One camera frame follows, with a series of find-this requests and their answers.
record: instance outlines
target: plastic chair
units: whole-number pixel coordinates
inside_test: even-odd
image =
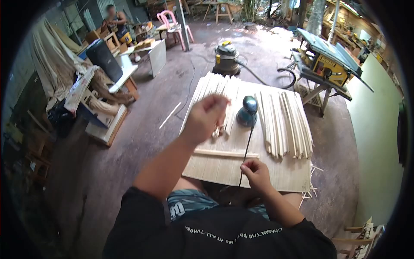
[[[166,14],[169,14],[171,16],[171,19],[173,20],[172,25],[168,21]],[[176,17],[174,16],[174,13],[170,10],[164,10],[161,13],[158,13],[156,16],[158,20],[166,26],[167,38],[169,34],[172,34],[174,37],[174,42],[177,43],[176,36],[178,35],[179,40],[181,42],[181,47],[183,48],[183,51],[185,51],[181,25],[178,24]],[[185,28],[187,29],[188,35],[190,35],[191,42],[194,42],[193,34],[191,33],[190,27],[186,25]]]

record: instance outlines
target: black t-shirt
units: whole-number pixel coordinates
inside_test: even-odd
[[[185,213],[166,225],[161,202],[131,187],[103,250],[104,258],[337,258],[313,223],[283,228],[243,208]]]

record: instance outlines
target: hand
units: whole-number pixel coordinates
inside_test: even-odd
[[[229,102],[226,97],[212,94],[194,104],[181,134],[186,142],[195,148],[210,138],[217,125],[224,123]]]
[[[267,165],[258,159],[247,159],[240,166],[240,169],[249,179],[250,187],[258,193],[265,194],[274,189],[270,183]]]

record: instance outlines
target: vacuum hose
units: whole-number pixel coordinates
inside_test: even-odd
[[[236,62],[237,64],[239,64],[239,65],[241,65],[241,66],[243,66],[245,69],[247,69],[250,73],[252,73],[252,75],[253,76],[255,76],[255,78],[257,78],[262,84],[264,84],[264,85],[267,85],[267,86],[271,86],[271,85],[269,85],[269,84],[267,84],[260,76],[258,76],[255,72],[253,72],[248,66],[246,66],[245,64],[243,64],[243,63],[241,63],[240,61],[238,61],[238,60],[235,60],[234,62]],[[292,70],[290,70],[290,69],[288,69],[288,68],[278,68],[277,69],[277,71],[278,72],[281,72],[281,71],[288,71],[288,72],[290,72],[291,74],[292,74],[292,76],[293,76],[293,80],[292,80],[292,82],[289,84],[289,85],[287,85],[287,86],[283,86],[283,87],[279,87],[279,88],[282,88],[282,89],[288,89],[289,87],[291,87],[292,85],[294,85],[295,84],[295,82],[296,82],[296,76],[295,76],[295,73],[292,71]]]
[[[119,109],[118,105],[111,105],[106,102],[95,100],[95,99],[91,99],[89,101],[89,107],[92,110],[98,110],[105,114],[114,115],[114,116],[118,114],[118,109]]]

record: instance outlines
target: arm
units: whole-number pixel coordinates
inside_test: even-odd
[[[106,27],[106,20],[103,20],[102,25],[101,25],[101,31],[105,30],[106,29],[105,27]]]
[[[127,22],[127,17],[123,12],[118,12],[118,21],[113,21],[114,24],[125,24]]]
[[[194,104],[182,134],[144,167],[132,185],[164,201],[194,149],[211,137],[216,125],[223,124],[228,102],[225,97],[213,94]]]
[[[256,190],[265,203],[270,218],[277,220],[283,227],[293,227],[305,218],[270,183],[269,169],[258,159],[248,159],[241,165],[242,172],[249,179],[252,189]]]

